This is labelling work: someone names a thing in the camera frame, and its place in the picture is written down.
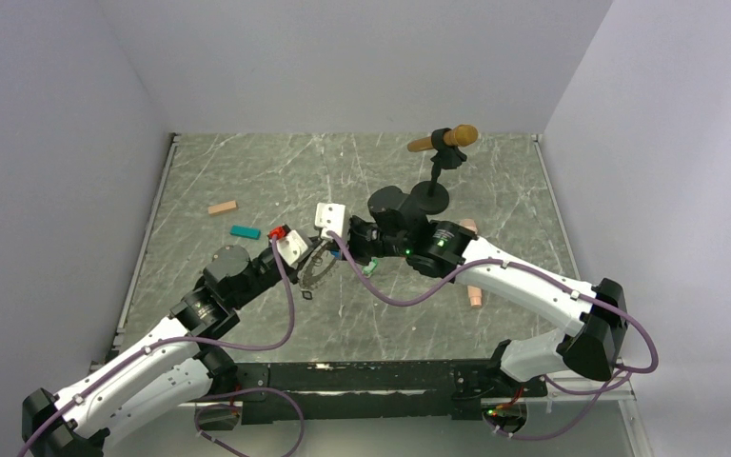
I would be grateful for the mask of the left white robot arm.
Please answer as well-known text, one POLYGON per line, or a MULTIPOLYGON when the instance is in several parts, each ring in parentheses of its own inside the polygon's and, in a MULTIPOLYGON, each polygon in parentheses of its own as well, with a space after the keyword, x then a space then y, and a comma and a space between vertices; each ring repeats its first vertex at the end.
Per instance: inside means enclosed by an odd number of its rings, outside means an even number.
POLYGON ((280 348, 295 329, 287 299, 287 329, 274 343, 233 344, 224 336, 240 310, 269 289, 290 288, 318 237, 286 226, 275 229, 259 255, 219 248, 189 291, 148 334, 82 380, 56 392, 39 388, 22 404, 21 456, 101 456, 138 427, 204 396, 221 400, 237 384, 231 349, 280 348))

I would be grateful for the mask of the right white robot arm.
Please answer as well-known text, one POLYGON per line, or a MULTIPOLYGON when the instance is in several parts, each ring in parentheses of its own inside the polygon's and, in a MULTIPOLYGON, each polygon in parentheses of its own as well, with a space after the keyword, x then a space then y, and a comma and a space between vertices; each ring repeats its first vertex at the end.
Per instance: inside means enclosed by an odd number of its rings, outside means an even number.
POLYGON ((497 363, 486 372, 495 393, 510 395, 523 382, 562 370, 599 382, 612 378, 628 329, 619 283, 604 278, 592 285, 529 264, 472 229, 429 219, 395 186, 372 194, 368 209, 366 221, 343 205, 321 203, 315 226, 348 260, 401 257, 423 276, 501 296, 554 326, 540 336, 499 344, 497 363))

